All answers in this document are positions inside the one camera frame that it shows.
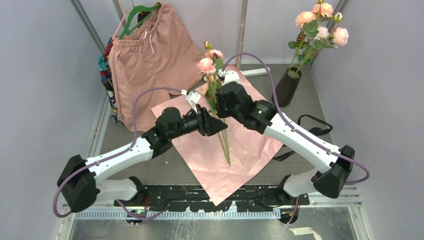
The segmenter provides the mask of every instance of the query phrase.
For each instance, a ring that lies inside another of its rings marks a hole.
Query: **gray wall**
[[[0,9],[0,239],[54,239],[56,181],[87,154],[105,94],[100,52],[68,0]]]
[[[136,5],[153,6],[157,0],[133,0]],[[104,43],[115,33],[119,19],[112,0],[80,0]],[[131,0],[123,0],[131,11]],[[193,41],[203,50],[203,42],[231,57],[237,52],[242,0],[167,0],[177,10]],[[338,0],[326,0],[336,6]],[[250,0],[247,6],[243,51],[266,63],[289,63],[293,50],[288,42],[296,39],[295,19],[312,10],[315,0]],[[242,63],[258,63],[249,56]]]
[[[375,238],[422,239],[423,1],[351,0],[345,47],[313,64],[333,140],[356,149],[371,178],[358,184]],[[353,178],[363,176],[354,168]]]

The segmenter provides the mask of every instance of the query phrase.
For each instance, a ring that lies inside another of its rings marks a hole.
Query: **metal frame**
[[[81,18],[82,23],[87,28],[88,33],[94,40],[97,48],[100,52],[103,52],[105,49],[105,45],[103,44],[102,40],[100,39],[99,35],[97,34],[96,29],[94,28],[94,25],[90,21],[89,16],[87,15],[86,11],[83,8],[83,5],[81,5],[81,2],[79,0],[70,0],[71,4],[75,8],[75,11],[78,13],[79,17]]]
[[[349,207],[350,220],[353,224],[353,229],[355,230],[356,238],[358,240],[368,240],[370,239],[367,233],[367,228],[365,227],[363,217],[361,215],[361,208],[359,207]]]

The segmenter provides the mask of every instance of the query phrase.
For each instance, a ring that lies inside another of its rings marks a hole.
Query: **metal grate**
[[[158,212],[149,211],[147,217],[153,216]],[[230,209],[224,212],[173,212],[164,211],[155,220],[227,220],[227,219],[279,219],[280,210],[264,212],[237,212],[237,209]],[[75,220],[135,220],[135,218],[127,217],[122,209],[87,209],[78,212]]]

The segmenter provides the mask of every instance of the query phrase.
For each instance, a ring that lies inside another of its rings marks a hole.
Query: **metal pole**
[[[118,14],[119,19],[122,19],[124,17],[124,13],[122,12],[121,5],[120,5],[119,1],[118,0],[112,0],[112,2],[113,2],[113,5],[115,7],[116,13]],[[123,22],[122,22],[122,27],[125,28],[126,25],[127,25],[127,21],[124,19]]]
[[[102,40],[100,39],[99,35],[96,32],[96,29],[94,28],[92,22],[90,21],[89,16],[87,15],[86,11],[84,10],[83,6],[81,5],[80,0],[70,0],[73,7],[75,8],[75,11],[78,13],[79,17],[81,18],[81,21],[87,28],[90,36],[94,40],[97,48],[100,50],[100,52],[103,52],[105,50],[105,45],[103,44]]]
[[[238,32],[238,47],[237,53],[241,53],[243,50],[243,38],[245,36],[245,23],[246,23],[246,13],[248,11],[248,0],[243,0],[241,6],[241,20],[240,20],[240,30]],[[235,59],[235,67],[240,69],[240,63],[242,62],[242,56],[238,55]]]

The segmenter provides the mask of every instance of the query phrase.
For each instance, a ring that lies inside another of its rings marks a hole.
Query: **pink wrapping paper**
[[[254,101],[265,99],[234,66],[230,65],[226,70],[238,73],[240,84]],[[156,117],[168,107],[178,108],[181,114],[185,114],[190,110],[185,98],[185,95],[176,97],[151,110]],[[199,104],[210,109],[204,97],[199,100]],[[218,134],[206,137],[196,131],[172,140],[172,144],[215,205],[253,178],[283,145],[273,138],[246,129],[231,117],[225,121],[228,124],[231,166],[224,156]]]

